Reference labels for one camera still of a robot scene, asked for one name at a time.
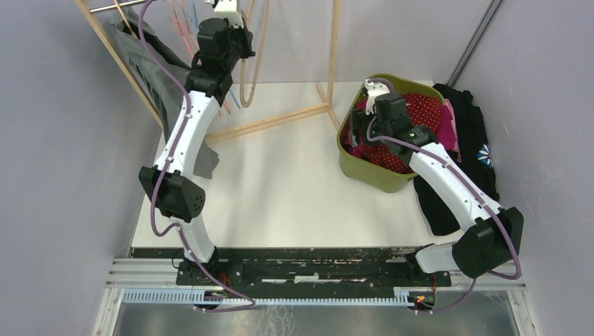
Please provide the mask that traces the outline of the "red polka dot skirt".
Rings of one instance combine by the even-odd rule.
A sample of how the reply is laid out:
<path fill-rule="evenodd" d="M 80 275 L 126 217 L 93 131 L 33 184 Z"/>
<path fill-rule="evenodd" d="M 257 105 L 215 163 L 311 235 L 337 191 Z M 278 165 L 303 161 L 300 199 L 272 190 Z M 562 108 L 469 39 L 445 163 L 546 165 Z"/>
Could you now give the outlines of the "red polka dot skirt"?
<path fill-rule="evenodd" d="M 439 135 L 442 122 L 441 101 L 434 97 L 418 93 L 403 95 L 413 126 L 427 126 L 435 135 Z M 401 158 L 391 154 L 386 145 L 361 145 L 354 149 L 363 160 L 388 169 L 397 174 L 412 174 L 413 170 Z"/>

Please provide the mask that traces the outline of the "magenta pleated skirt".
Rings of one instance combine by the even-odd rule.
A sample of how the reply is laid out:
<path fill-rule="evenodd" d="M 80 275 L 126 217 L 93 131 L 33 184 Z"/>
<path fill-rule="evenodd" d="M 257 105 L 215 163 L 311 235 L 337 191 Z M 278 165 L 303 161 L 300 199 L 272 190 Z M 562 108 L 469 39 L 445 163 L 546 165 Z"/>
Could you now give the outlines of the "magenta pleated skirt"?
<path fill-rule="evenodd" d="M 438 140 L 444 145 L 444 148 L 448 151 L 452 151 L 454 153 L 454 157 L 456 160 L 460 161 L 460 149 L 457 140 L 457 131 L 455 129 L 455 111 L 453 106 L 451 105 L 448 99 L 445 100 L 445 103 L 441 105 L 441 127 L 440 133 L 438 136 Z M 351 146 L 350 138 L 345 140 L 347 145 Z M 360 158 L 359 155 L 354 154 L 354 149 L 356 147 L 352 147 L 351 154 Z"/>

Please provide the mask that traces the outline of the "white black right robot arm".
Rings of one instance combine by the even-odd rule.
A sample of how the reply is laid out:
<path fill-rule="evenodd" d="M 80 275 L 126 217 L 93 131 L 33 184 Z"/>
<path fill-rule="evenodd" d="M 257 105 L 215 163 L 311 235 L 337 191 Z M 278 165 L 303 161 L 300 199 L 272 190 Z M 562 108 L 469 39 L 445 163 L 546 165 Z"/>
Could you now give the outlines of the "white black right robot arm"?
<path fill-rule="evenodd" d="M 353 145 L 383 144 L 436 192 L 463 231 L 457 240 L 422 247 L 408 256 L 405 278 L 421 286 L 433 273 L 459 270 L 471 279 L 492 274 L 516 280 L 522 274 L 518 251 L 524 218 L 483 192 L 449 156 L 425 125 L 414 125 L 402 94 L 367 99 L 367 108 L 350 112 Z"/>

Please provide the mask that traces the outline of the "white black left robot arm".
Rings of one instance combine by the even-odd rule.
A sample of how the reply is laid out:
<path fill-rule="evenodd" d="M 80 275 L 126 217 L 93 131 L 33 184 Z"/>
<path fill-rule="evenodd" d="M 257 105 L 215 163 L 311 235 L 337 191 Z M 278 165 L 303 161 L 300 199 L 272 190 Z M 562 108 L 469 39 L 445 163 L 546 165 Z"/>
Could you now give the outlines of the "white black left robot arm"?
<path fill-rule="evenodd" d="M 232 72 L 240 59 L 253 57 L 253 34 L 243 16 L 203 20 L 198 29 L 199 51 L 181 85 L 181 110 L 163 152 L 152 167 L 142 167 L 139 180 L 151 200 L 151 227 L 162 237 L 176 230 L 193 274 L 210 285 L 220 276 L 212 261 L 216 247 L 209 238 L 202 211 L 205 190 L 192 180 L 195 161 L 207 130 L 233 84 Z"/>

